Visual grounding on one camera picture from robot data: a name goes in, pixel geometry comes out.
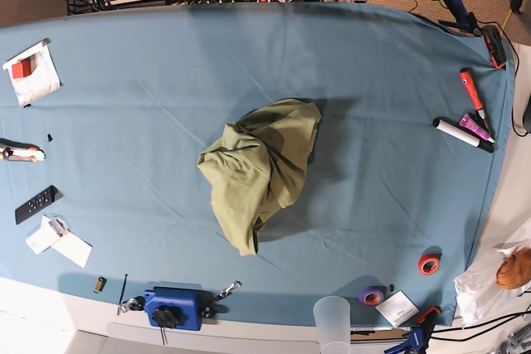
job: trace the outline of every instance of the plastic cup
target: plastic cup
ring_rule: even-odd
[[[321,354],[350,353],[350,304],[339,296],[328,296],[314,305],[314,319]]]

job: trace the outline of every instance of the crumpled green shirt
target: crumpled green shirt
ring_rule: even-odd
[[[276,101],[226,124],[199,156],[214,214],[240,255],[256,255],[265,223],[299,197],[320,120],[313,103]]]

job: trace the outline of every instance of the marker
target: marker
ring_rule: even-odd
[[[487,128],[487,132],[492,135],[489,123],[487,122],[487,114],[485,113],[483,103],[481,103],[480,97],[478,96],[478,91],[475,89],[474,81],[472,80],[472,75],[470,74],[470,71],[470,68],[463,68],[460,72],[461,80],[463,82],[463,85],[465,85],[466,91],[468,91],[469,96],[474,102],[475,110],[477,111],[480,118],[483,119],[483,123]]]
[[[449,124],[448,122],[445,122],[440,118],[433,119],[433,126],[435,126],[436,129],[449,134],[450,136],[454,136],[455,138],[458,138],[459,140],[470,144],[472,147],[482,149],[487,153],[494,152],[494,148],[492,148],[481,138],[473,136],[472,134],[467,133],[466,131],[454,126],[453,124]]]

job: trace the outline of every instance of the metal clip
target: metal clip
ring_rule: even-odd
[[[234,281],[232,284],[224,288],[215,298],[214,300],[217,302],[219,300],[223,300],[228,295],[231,294],[231,292],[235,289],[241,288],[241,282],[240,281]]]

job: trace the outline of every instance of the tape roll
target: tape roll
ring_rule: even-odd
[[[383,286],[369,286],[362,290],[358,296],[361,304],[366,306],[378,306],[385,296],[385,287]]]
[[[418,260],[418,270],[422,275],[433,275],[439,271],[441,262],[438,255],[423,255]]]

